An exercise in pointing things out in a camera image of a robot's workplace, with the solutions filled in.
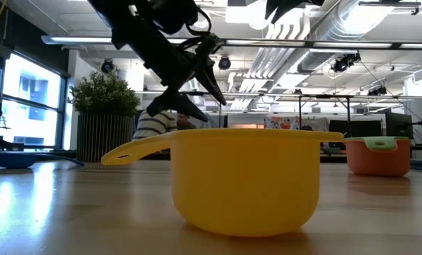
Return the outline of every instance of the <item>striped shirt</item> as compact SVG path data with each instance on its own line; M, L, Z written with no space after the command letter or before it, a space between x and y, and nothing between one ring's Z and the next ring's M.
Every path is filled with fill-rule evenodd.
M176 130L176 120L170 112L162 111L151 117L145 110L140 114L133 140L161 135Z

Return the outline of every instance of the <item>security camera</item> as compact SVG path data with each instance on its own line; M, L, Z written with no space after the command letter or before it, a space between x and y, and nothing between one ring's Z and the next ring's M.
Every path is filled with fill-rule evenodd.
M228 56L222 56L219 61L219 69L221 70L227 70L230 68L232 63L230 62L230 59Z
M106 59L101 66L101 71L103 71L104 74L108 74L113 71L113 67L113 61L111 59Z

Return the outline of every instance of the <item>orange container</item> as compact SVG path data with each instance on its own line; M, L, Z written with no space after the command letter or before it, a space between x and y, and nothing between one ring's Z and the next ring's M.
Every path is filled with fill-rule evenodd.
M407 137L358 137L345 141L348 166L354 174L404 176L411 168Z

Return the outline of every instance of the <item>person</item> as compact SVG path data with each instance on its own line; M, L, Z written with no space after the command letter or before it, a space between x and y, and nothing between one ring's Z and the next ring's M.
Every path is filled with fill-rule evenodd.
M197 127L189 121L189 116L185 113L178 112L178 119L176 120L178 130L196 129Z
M132 140L138 140L155 135L162 135L176 130L173 114L163 110L160 114L151 117L146 110L140 113L137 129Z

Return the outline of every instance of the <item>ceiling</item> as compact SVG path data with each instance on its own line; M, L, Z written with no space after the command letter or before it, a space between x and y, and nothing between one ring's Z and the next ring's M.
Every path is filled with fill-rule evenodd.
M227 0L213 1L213 6L204 9L211 13L212 31L221 38L264 38L268 29L256 30L248 23L227 23L225 11ZM326 0L321 8L314 9L311 23L317 22L337 0ZM50 35L70 36L110 36L109 29L86 1L70 0L8 0L8 5L16 13L35 24ZM421 12L412 16L411 8L397 8L378 26L367 33L362 40L415 40L422 41L422 7ZM174 37L188 36L187 31L180 31ZM121 69L130 68L137 59L135 53L125 47L117 51L112 45L87 45L82 47L81 56L92 65L99 67L105 58L113 58L114 64ZM257 58L259 49L254 47L224 47L213 60L219 61L222 55L228 55L232 68L219 70L215 65L215 74L219 81L228 81L232 72L247 72ZM307 86L298 84L303 93L331 93L337 88L341 93L357 93L361 86L372 84L376 79L387 81L387 87L393 94L403 92L403 79L422 65L421 51L380 51L361 50L363 63L351 67L346 73L334 77L329 71L330 64L325 64L306 81ZM161 89L159 78L153 72L145 74L145 86Z

